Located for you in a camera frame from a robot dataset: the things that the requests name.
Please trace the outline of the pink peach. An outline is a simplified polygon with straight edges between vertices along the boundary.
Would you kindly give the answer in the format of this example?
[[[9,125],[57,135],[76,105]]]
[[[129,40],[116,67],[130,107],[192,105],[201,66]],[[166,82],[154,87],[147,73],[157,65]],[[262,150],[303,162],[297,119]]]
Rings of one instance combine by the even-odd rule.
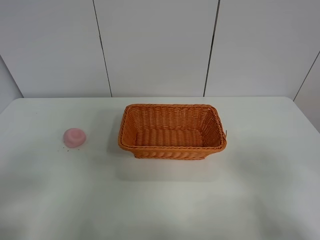
[[[86,134],[80,128],[70,128],[63,134],[64,145],[68,148],[80,147],[86,141]]]

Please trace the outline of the orange wicker basket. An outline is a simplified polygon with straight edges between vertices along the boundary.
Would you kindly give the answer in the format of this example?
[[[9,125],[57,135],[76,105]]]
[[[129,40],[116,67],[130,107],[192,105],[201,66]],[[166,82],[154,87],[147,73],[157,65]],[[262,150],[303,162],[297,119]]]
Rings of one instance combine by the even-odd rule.
[[[203,160],[223,151],[227,136],[209,104],[131,104],[118,145],[137,159]]]

